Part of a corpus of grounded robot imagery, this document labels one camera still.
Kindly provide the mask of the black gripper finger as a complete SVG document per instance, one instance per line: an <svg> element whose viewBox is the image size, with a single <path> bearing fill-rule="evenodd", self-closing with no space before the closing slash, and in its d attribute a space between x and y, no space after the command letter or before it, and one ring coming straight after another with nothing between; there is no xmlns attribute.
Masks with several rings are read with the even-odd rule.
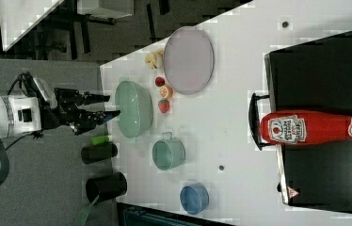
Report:
<svg viewBox="0 0 352 226"><path fill-rule="evenodd" d="M97 113L97 122L98 123L106 123L116 118L120 114L119 110L113 111L99 111Z"/></svg>
<svg viewBox="0 0 352 226"><path fill-rule="evenodd" d="M89 92L84 93L84 104L85 105L105 103L105 102L108 102L109 100L110 100L109 95L94 94L94 93L89 93Z"/></svg>

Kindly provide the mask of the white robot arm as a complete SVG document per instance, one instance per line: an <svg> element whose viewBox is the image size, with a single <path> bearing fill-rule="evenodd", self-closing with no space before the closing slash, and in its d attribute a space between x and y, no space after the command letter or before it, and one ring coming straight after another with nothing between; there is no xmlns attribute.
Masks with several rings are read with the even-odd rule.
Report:
<svg viewBox="0 0 352 226"><path fill-rule="evenodd" d="M86 105L105 103L108 95L77 89L50 89L44 80L29 73L20 74L12 83L20 95L0 96L0 138L32 134L40 137L45 130L68 126L82 135L114 118L120 112L88 111Z"/></svg>

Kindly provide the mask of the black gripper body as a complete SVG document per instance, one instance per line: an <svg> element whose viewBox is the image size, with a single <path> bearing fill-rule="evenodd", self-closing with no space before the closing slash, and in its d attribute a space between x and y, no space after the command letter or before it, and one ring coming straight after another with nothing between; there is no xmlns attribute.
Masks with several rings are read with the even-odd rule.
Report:
<svg viewBox="0 0 352 226"><path fill-rule="evenodd" d="M79 109L80 105L85 105L84 93L77 89L55 89L57 106L43 109L42 128L49 130L68 125L77 136L93 130L97 125L97 114Z"/></svg>

